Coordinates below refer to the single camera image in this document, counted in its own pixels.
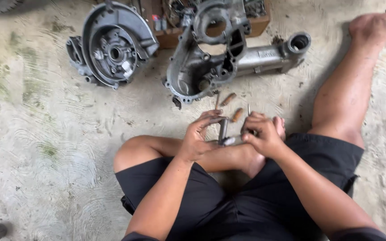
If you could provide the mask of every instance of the man's right hand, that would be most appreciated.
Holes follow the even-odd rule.
[[[250,134],[248,130],[256,131],[257,136]],[[265,114],[251,112],[245,119],[242,131],[245,133],[242,140],[253,145],[255,150],[265,157],[277,158],[285,146],[276,132],[272,119],[267,118]]]

